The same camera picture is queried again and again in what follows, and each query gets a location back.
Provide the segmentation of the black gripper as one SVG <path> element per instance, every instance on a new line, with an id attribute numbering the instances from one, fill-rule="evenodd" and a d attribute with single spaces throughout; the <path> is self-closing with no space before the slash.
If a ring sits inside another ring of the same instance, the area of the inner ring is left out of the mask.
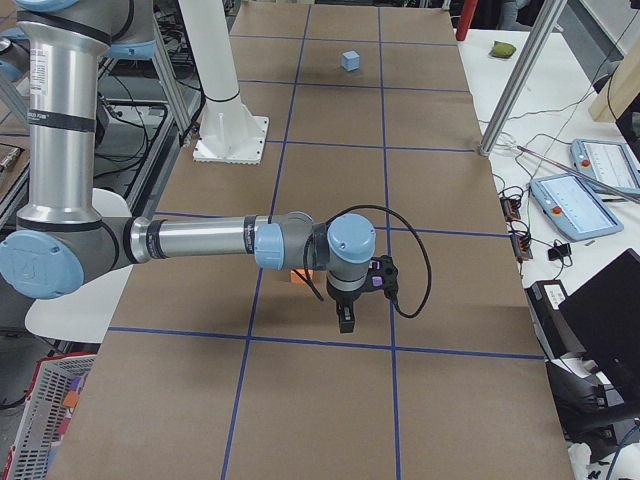
<path id="1" fill-rule="evenodd" d="M 355 326 L 354 299 L 352 297 L 338 297 L 335 299 L 341 334 L 353 333 Z"/>

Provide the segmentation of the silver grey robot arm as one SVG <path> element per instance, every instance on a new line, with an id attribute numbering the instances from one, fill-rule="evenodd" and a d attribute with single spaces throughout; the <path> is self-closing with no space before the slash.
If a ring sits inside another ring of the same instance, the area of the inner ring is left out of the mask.
<path id="1" fill-rule="evenodd" d="M 1 274 L 16 291 L 54 299 L 102 275 L 153 259 L 249 254 L 266 269 L 324 271 L 339 328 L 371 289 L 371 222 L 352 207 L 324 223 L 302 212 L 167 222 L 104 217 L 93 207 L 98 66 L 102 57 L 149 59 L 149 1 L 21 1 L 30 45 L 29 199 L 1 244 Z"/>

